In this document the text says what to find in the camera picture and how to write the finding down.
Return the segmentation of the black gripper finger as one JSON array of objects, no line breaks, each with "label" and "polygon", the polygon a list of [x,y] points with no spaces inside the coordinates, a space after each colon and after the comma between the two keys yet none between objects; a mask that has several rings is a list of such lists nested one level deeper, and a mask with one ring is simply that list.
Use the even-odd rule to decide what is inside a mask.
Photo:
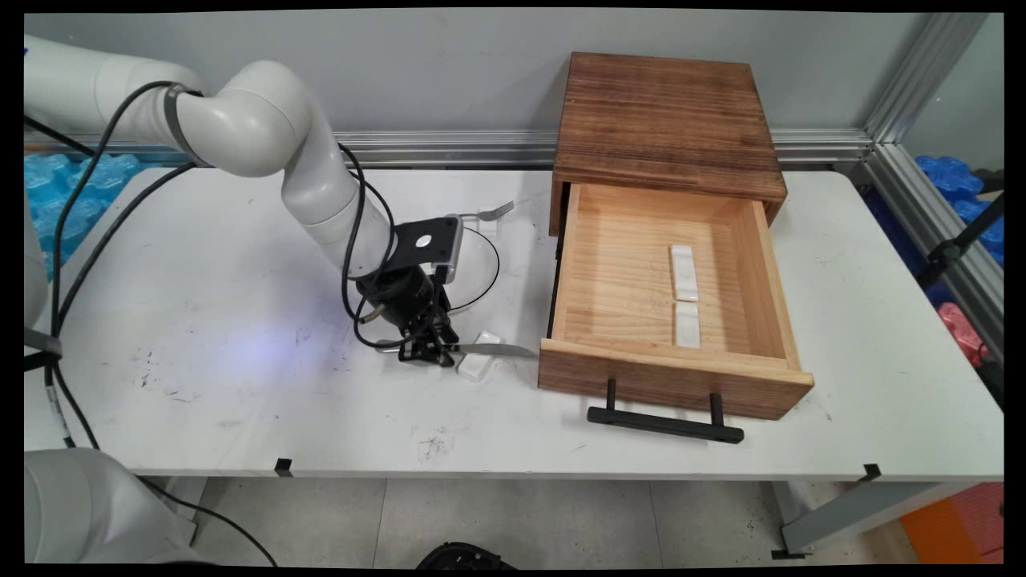
[{"label": "black gripper finger", "polygon": [[417,335],[400,347],[398,359],[407,366],[438,366],[438,343],[433,321],[426,321],[418,328]]},{"label": "black gripper finger", "polygon": [[444,309],[434,309],[431,325],[431,343],[434,346],[437,366],[451,368],[453,358],[450,353],[452,345],[458,344],[458,334],[450,325],[450,317]]}]

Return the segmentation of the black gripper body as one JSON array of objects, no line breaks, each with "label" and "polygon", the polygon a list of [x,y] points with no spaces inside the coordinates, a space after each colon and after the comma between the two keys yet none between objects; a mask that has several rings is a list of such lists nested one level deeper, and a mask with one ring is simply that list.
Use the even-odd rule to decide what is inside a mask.
[{"label": "black gripper body", "polygon": [[418,265],[358,279],[357,292],[371,307],[363,324],[382,318],[399,331],[418,331],[440,304],[435,278]]}]

